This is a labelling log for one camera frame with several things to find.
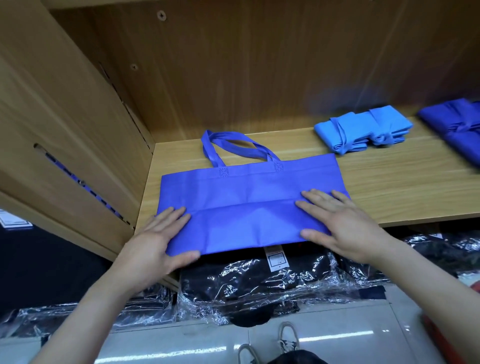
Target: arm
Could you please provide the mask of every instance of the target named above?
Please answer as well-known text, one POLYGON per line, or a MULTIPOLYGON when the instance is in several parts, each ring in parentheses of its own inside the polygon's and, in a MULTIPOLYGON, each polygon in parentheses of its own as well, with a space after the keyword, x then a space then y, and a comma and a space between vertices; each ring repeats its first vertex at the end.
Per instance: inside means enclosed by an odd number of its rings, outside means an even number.
POLYGON ((170 239, 190 219, 189 214, 180 217, 184 212, 185 208, 168 208, 126 243, 111 268, 90 287, 31 364, 93 363, 130 297, 198 259, 198 251, 174 257, 165 253, 170 239))
POLYGON ((480 295, 425 259, 410 246, 386 233, 348 197, 332 191, 302 192, 312 204, 298 207, 319 219, 332 236, 305 229, 304 239, 323 245, 386 274, 438 326, 468 363, 480 362, 480 295))

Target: shelf board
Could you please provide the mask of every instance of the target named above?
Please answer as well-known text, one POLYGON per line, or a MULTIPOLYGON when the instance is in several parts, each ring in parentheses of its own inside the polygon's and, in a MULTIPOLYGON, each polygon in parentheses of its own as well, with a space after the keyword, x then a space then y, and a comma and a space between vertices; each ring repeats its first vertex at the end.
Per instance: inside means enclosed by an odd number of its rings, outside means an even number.
MULTIPOLYGON (((337 156, 352 199, 383 227, 480 216, 480 173, 420 120, 409 119, 414 127, 403 143, 337 156)), ((329 152, 313 128, 250 137, 282 160, 329 152)), ((227 165, 261 162, 216 150, 227 165)), ((200 139, 157 143, 137 227, 156 213, 162 175, 209 167, 200 139)))

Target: hand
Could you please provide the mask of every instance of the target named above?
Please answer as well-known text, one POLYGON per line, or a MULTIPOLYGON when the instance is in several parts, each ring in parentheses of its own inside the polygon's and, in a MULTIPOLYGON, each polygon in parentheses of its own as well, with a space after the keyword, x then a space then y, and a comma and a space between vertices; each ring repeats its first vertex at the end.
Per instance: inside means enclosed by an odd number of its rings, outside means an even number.
POLYGON ((373 265, 381 259, 385 247, 396 241, 343 193, 332 191, 332 197, 312 189, 301 194, 313 204, 306 201, 297 201, 295 204, 319 219, 332 233, 329 236, 313 229, 304 229, 300 235, 306 240, 358 263, 373 265))
POLYGON ((188 251, 176 256, 165 253, 168 242, 185 226, 190 214, 185 208, 169 207, 152 217, 141 232, 123 247, 106 273, 114 284, 130 296, 157 283, 168 273, 184 267, 200 257, 199 251, 188 251))

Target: shoe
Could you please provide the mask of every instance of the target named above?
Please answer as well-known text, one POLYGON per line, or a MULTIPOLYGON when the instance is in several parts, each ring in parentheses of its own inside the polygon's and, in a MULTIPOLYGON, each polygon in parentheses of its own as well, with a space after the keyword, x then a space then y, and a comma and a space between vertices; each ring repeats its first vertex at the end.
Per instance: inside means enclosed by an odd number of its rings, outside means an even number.
POLYGON ((257 353, 250 344, 243 344, 239 347, 239 364, 260 364, 257 353))
POLYGON ((300 349, 299 337, 291 323, 282 322, 280 325, 278 343, 283 354, 300 349))

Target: paper sign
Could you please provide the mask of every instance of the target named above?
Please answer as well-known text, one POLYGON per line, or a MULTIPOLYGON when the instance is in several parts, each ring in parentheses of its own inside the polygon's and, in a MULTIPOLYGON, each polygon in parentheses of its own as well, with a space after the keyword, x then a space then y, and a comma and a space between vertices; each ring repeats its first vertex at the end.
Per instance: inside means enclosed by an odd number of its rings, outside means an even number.
POLYGON ((26 228, 33 226, 30 222, 1 209, 0 224, 6 229, 26 228))
POLYGON ((290 266, 281 245, 266 246, 264 249, 271 272, 290 266))

